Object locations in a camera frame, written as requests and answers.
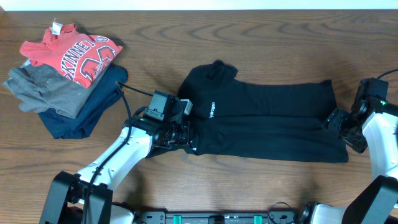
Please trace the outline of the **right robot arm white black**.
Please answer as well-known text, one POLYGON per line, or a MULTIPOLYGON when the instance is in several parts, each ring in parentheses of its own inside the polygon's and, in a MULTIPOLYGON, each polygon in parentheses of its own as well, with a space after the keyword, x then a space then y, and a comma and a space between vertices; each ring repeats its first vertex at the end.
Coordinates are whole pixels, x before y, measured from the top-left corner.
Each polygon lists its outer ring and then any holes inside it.
POLYGON ((397 208, 397 106, 377 100, 362 125, 373 181, 347 208, 318 203, 306 223, 355 224, 397 223, 391 215, 397 208))

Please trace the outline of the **black polo shirt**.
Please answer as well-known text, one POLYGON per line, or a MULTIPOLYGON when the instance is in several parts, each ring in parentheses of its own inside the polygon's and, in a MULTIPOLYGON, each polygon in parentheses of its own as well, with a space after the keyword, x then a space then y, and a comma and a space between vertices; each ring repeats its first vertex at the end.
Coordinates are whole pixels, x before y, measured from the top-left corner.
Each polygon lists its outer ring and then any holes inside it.
POLYGON ((331 80, 258 85, 236 79, 238 70, 217 60, 193 68, 178 90, 192 102, 193 129, 182 149, 204 154, 282 161, 345 163, 337 134, 322 128, 336 108, 331 80))

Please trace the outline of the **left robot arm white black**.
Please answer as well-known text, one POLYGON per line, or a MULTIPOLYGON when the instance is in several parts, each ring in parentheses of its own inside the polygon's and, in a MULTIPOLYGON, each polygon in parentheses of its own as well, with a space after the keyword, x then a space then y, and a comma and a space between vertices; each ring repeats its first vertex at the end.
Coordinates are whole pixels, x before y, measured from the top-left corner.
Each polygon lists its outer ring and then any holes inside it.
POLYGON ((76 174, 58 173, 50 186, 41 223, 134 223, 136 213, 113 203, 113 193, 129 171, 155 147, 187 145, 188 121, 162 122, 130 117, 115 142, 76 174))

